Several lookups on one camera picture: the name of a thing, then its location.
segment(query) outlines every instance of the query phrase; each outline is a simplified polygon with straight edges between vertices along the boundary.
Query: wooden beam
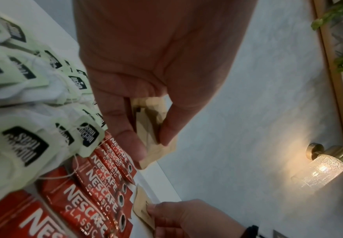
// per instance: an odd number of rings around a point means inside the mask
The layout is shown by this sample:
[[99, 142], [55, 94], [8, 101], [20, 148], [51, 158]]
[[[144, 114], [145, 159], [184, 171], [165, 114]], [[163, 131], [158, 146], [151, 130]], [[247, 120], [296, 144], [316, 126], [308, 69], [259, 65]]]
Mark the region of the wooden beam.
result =
[[[312, 0], [312, 2], [315, 8], [315, 17], [320, 18], [326, 12], [327, 0]], [[336, 55], [332, 43], [332, 35], [329, 24], [325, 24], [324, 26], [320, 27], [320, 30], [317, 31], [319, 32], [321, 48], [326, 59], [326, 67], [336, 96], [341, 126], [343, 128], [343, 80], [341, 73], [337, 71], [337, 66], [334, 63]]]

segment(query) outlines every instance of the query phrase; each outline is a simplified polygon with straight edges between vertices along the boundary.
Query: glass lampshade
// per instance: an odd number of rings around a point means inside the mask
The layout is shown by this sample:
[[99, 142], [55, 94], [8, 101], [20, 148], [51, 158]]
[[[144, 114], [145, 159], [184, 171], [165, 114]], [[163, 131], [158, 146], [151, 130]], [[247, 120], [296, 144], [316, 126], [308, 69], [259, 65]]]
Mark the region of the glass lampshade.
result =
[[343, 172], [343, 162], [330, 155], [320, 155], [292, 177], [302, 190], [314, 193]]

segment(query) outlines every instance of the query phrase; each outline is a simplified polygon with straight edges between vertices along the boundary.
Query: wall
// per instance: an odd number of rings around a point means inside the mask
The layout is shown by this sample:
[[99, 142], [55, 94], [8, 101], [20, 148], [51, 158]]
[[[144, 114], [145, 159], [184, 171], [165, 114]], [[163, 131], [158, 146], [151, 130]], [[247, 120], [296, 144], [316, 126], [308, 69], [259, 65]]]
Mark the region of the wall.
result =
[[[36, 2], [75, 36], [70, 0]], [[259, 0], [225, 86], [159, 161], [183, 200], [268, 237], [343, 237], [343, 174], [310, 198], [290, 184], [310, 142], [343, 144], [312, 18], [310, 1]]]

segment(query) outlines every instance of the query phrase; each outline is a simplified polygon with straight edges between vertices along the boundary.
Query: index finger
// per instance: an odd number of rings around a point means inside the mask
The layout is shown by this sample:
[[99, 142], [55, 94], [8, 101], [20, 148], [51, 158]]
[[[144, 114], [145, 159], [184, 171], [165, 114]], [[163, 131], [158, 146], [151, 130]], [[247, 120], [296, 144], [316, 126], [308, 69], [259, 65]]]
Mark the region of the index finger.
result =
[[128, 116], [132, 115], [131, 110], [126, 110], [129, 106], [126, 106], [126, 99], [100, 88], [92, 87], [92, 90], [110, 134], [134, 162], [143, 160], [147, 151], [128, 119]]

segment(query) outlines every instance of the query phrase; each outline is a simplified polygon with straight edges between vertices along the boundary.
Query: wall lamp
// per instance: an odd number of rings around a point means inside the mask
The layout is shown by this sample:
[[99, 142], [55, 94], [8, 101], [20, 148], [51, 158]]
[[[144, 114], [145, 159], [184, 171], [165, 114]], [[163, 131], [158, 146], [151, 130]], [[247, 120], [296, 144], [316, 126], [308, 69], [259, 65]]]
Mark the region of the wall lamp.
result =
[[312, 143], [306, 157], [312, 162], [296, 173], [292, 181], [308, 193], [314, 193], [343, 172], [343, 146], [325, 150], [321, 144]]

